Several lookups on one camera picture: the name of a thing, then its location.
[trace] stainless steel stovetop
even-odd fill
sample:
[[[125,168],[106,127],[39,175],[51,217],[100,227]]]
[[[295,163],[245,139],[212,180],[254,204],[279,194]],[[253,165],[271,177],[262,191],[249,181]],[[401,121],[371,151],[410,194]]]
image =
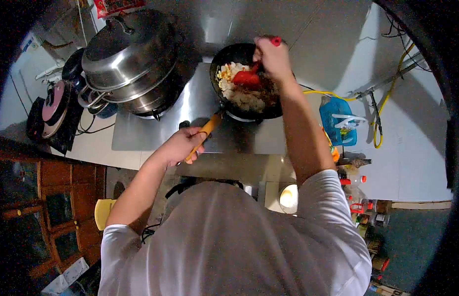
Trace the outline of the stainless steel stovetop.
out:
[[[175,104],[160,121],[142,119],[120,110],[116,117],[112,150],[155,151],[189,121],[202,127],[218,111],[219,98],[209,78],[209,63],[200,63]],[[205,142],[205,152],[286,154],[282,117],[262,123],[240,122],[225,114],[220,126]]]

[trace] wok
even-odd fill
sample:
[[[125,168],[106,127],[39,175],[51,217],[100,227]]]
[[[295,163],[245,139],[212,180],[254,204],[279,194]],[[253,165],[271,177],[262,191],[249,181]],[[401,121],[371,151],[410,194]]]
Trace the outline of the wok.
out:
[[[250,43],[237,43],[230,46],[227,46],[220,50],[211,62],[209,68],[209,76],[211,79],[211,84],[215,89],[218,97],[220,98],[221,105],[225,111],[248,120],[262,121],[264,119],[277,118],[282,116],[282,106],[280,105],[280,98],[277,99],[277,103],[274,106],[266,107],[262,113],[256,111],[245,111],[239,108],[236,104],[228,101],[227,98],[223,97],[223,92],[218,86],[218,79],[216,78],[216,73],[221,66],[225,63],[231,62],[240,62],[243,65],[252,65],[253,64],[253,54],[256,49],[255,44]]]

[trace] red package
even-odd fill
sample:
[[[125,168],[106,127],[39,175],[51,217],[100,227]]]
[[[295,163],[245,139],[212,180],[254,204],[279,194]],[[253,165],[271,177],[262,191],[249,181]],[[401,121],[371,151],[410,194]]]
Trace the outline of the red package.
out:
[[[98,18],[102,18],[125,9],[144,6],[144,0],[94,0],[98,9]]]

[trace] stainless steel pot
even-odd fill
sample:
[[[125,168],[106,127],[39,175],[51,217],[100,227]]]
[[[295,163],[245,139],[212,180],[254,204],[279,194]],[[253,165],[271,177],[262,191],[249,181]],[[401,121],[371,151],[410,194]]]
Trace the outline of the stainless steel pot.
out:
[[[85,48],[81,64],[86,82],[107,92],[146,76],[152,86],[173,67],[177,45],[173,24],[158,10],[110,17]]]
[[[101,95],[93,102],[79,96],[79,103],[93,108],[104,100],[134,114],[157,109],[173,87],[168,77],[182,38],[157,10],[109,18],[91,39],[82,60],[87,86]]]
[[[176,87],[172,80],[173,71],[149,92],[146,92],[135,99],[123,102],[120,106],[134,114],[148,113],[157,109],[165,103],[165,100],[168,97],[167,95],[171,92],[171,89]]]
[[[173,74],[176,71],[172,69],[159,83],[152,86],[150,89],[145,88],[145,80],[141,79],[122,87],[112,92],[97,92],[95,96],[89,96],[88,100],[84,100],[82,94],[89,86],[85,86],[78,94],[78,103],[83,108],[97,109],[104,103],[118,103],[120,107],[133,114],[143,114],[151,112],[165,103],[167,94],[175,87],[173,82]]]

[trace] plastic basket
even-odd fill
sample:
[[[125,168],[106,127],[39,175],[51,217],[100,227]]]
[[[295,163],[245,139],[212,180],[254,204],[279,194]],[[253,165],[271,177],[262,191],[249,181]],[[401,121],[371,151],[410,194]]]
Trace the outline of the plastic basket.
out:
[[[341,129],[335,125],[343,121],[343,118],[334,118],[332,114],[353,115],[348,103],[340,98],[332,97],[330,102],[320,107],[320,116],[323,128],[327,132],[333,146],[353,146],[357,142],[356,129],[346,135],[341,134]]]

